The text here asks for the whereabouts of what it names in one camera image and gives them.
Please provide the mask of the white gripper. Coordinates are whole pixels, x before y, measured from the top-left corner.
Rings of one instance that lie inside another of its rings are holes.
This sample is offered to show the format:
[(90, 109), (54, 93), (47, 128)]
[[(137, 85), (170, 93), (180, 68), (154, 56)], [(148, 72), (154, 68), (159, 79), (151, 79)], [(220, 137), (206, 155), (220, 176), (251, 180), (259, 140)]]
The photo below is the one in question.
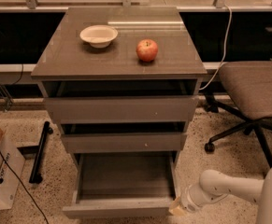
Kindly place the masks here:
[(181, 196), (170, 204), (169, 213), (173, 216), (181, 217), (185, 215), (185, 210), (190, 213), (197, 212), (207, 204), (207, 201), (208, 196), (200, 185), (193, 184), (187, 187)]

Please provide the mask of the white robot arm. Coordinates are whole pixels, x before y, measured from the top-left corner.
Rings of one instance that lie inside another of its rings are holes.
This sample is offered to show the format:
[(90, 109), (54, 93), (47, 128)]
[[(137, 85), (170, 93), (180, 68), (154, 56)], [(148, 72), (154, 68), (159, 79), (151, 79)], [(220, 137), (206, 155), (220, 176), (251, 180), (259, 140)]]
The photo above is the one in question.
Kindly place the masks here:
[(204, 171), (169, 206), (173, 216), (199, 211), (228, 195), (258, 205), (256, 224), (272, 224), (272, 168), (264, 179), (233, 177), (216, 170)]

